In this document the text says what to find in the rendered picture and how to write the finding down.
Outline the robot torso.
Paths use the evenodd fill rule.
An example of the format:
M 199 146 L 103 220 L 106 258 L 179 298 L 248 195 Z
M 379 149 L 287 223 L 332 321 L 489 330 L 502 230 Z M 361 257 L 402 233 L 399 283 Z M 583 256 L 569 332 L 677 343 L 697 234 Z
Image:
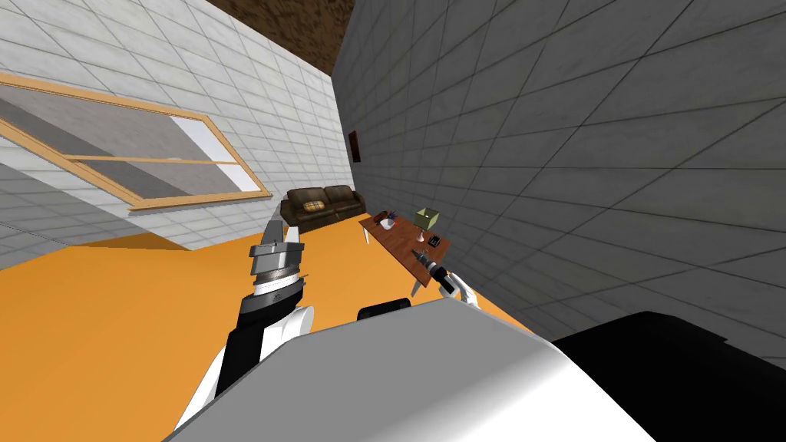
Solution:
M 292 338 L 163 442 L 655 442 L 537 335 L 436 299 Z

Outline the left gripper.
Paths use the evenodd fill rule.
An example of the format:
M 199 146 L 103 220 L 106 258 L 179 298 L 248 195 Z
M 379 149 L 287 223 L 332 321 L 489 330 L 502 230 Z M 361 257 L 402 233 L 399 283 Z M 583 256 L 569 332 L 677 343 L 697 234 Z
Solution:
M 262 244 L 251 247 L 249 256 L 253 258 L 254 285 L 299 274 L 305 245 L 300 243 L 298 226 L 289 226 L 286 234 L 284 227 L 281 219 L 271 219 L 264 229 Z

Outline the brown wooden table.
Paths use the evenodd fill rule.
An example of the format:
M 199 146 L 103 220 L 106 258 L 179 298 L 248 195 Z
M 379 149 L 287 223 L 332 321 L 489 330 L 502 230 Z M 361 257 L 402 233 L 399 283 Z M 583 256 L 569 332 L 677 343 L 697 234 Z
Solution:
M 419 242 L 417 239 L 421 235 L 421 229 L 412 221 L 403 216 L 398 216 L 394 223 L 390 229 L 385 229 L 382 225 L 376 224 L 372 216 L 366 216 L 359 221 L 363 228 L 366 243 L 369 241 L 369 236 L 372 236 L 412 275 L 415 282 L 410 296 L 414 297 L 420 287 L 428 286 L 431 277 L 427 268 L 418 261 L 412 250 L 425 253 L 431 261 L 438 264 L 446 256 L 451 242 L 446 236 L 440 236 L 441 241 L 436 246 L 430 246 L 428 239 L 434 235 L 430 230 L 424 231 L 424 241 Z

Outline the wooden framed window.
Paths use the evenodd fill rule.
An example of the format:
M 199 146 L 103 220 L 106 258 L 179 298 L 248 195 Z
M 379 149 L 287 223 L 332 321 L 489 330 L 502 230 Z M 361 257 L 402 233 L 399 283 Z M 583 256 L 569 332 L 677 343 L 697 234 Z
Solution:
M 0 136 L 133 211 L 268 200 L 207 116 L 0 72 Z

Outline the brown sofa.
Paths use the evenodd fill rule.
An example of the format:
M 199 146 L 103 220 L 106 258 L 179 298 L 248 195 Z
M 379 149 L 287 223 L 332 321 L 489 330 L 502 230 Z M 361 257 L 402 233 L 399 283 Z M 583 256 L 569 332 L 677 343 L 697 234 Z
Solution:
M 366 213 L 364 197 L 347 185 L 289 190 L 279 214 L 289 227 L 307 233 Z

